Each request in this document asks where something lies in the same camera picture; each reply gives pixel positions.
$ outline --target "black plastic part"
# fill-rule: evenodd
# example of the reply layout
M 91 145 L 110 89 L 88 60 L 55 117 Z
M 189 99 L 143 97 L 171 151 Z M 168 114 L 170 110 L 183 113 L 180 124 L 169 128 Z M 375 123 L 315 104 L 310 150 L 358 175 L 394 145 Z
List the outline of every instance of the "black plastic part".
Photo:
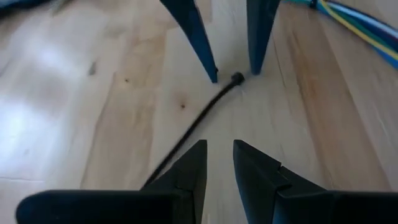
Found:
M 242 85 L 242 83 L 244 82 L 244 76 L 240 72 L 234 73 L 232 75 L 231 79 L 232 79 L 232 83 L 235 85 Z
M 310 8 L 311 9 L 317 9 L 317 5 L 318 5 L 318 0 L 311 0 L 311 2 L 310 2 Z
M 30 9 L 41 4 L 47 3 L 51 0 L 10 0 L 0 1 L 0 9 L 13 8 L 13 9 Z
M 198 141 L 164 175 L 140 191 L 52 190 L 25 198 L 25 223 L 201 223 L 207 145 Z
M 194 0 L 160 0 L 187 35 L 212 83 L 217 82 L 216 64 L 205 26 Z
M 247 0 L 248 40 L 251 72 L 258 75 L 280 0 Z
M 398 194 L 325 190 L 241 140 L 233 153 L 250 224 L 398 223 Z

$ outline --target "colored wire bundle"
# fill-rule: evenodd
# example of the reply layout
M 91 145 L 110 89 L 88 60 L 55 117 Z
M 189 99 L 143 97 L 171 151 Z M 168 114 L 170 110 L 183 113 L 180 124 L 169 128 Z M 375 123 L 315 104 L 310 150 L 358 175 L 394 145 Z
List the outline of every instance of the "colored wire bundle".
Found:
M 351 32 L 371 44 L 393 67 L 398 69 L 398 30 L 373 16 L 333 1 L 286 0 L 307 4 L 331 16 Z

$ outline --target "black cable end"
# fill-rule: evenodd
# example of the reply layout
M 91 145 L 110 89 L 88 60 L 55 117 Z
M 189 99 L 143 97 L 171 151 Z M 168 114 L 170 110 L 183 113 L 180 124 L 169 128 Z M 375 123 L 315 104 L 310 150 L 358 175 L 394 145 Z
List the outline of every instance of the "black cable end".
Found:
M 240 72 L 236 72 L 235 74 L 233 74 L 231 79 L 232 83 L 234 83 L 235 85 L 240 85 L 244 82 L 244 76 Z
M 311 0 L 309 6 L 311 9 L 317 9 L 317 5 L 318 5 L 318 0 Z

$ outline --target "green wire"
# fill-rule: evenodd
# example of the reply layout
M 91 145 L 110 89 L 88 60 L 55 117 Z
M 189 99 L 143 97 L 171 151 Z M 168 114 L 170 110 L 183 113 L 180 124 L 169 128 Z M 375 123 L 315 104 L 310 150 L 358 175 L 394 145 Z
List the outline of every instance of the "green wire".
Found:
M 337 13 L 340 17 L 342 17 L 344 20 L 346 20 L 347 22 L 349 22 L 350 24 L 352 24 L 353 26 L 355 26 L 357 29 L 359 29 L 361 32 L 363 32 L 364 34 L 368 35 L 370 38 L 374 39 L 375 41 L 379 42 L 379 44 L 387 47 L 390 50 L 395 51 L 390 45 L 388 45 L 387 43 L 385 43 L 384 40 L 382 40 L 380 37 L 378 37 L 377 35 L 373 34 L 371 31 L 369 31 L 367 28 L 363 27 L 361 24 L 359 24 L 358 22 L 356 22 L 355 20 L 353 20 L 352 18 L 350 18 L 347 14 L 343 13 L 343 12 L 339 12 L 334 10 L 335 13 Z
M 309 5 L 311 3 L 311 0 L 285 0 L 284 2 L 292 2 L 292 3 L 296 3 L 296 4 L 306 4 Z M 319 11 L 322 11 L 324 13 L 327 13 L 326 10 L 323 8 L 323 6 L 321 4 L 318 4 L 317 7 L 321 7 L 322 10 L 319 9 Z M 369 31 L 367 28 L 363 27 L 361 24 L 359 24 L 358 22 L 356 22 L 354 19 L 350 18 L 349 15 L 337 11 L 335 9 L 331 9 L 333 10 L 335 13 L 337 13 L 340 17 L 342 17 L 344 20 L 346 20 L 347 22 L 349 22 L 351 25 L 355 26 L 358 30 L 360 30 L 361 32 L 363 32 L 364 34 L 368 35 L 370 38 L 374 39 L 375 41 L 377 41 L 379 44 L 387 47 L 390 50 L 395 51 L 390 45 L 388 45 L 387 43 L 385 43 L 380 37 L 378 37 L 377 35 L 373 34 L 371 31 Z

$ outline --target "black pointed tip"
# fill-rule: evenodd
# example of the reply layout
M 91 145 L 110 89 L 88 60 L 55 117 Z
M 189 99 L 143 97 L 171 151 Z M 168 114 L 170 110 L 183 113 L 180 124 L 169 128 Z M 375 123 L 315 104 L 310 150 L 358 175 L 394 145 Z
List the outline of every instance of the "black pointed tip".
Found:
M 199 169 L 203 163 L 207 162 L 207 141 L 199 140 L 196 142 L 174 166 L 178 169 L 193 170 Z
M 281 163 L 242 140 L 234 140 L 234 161 L 251 161 L 259 167 L 278 170 Z

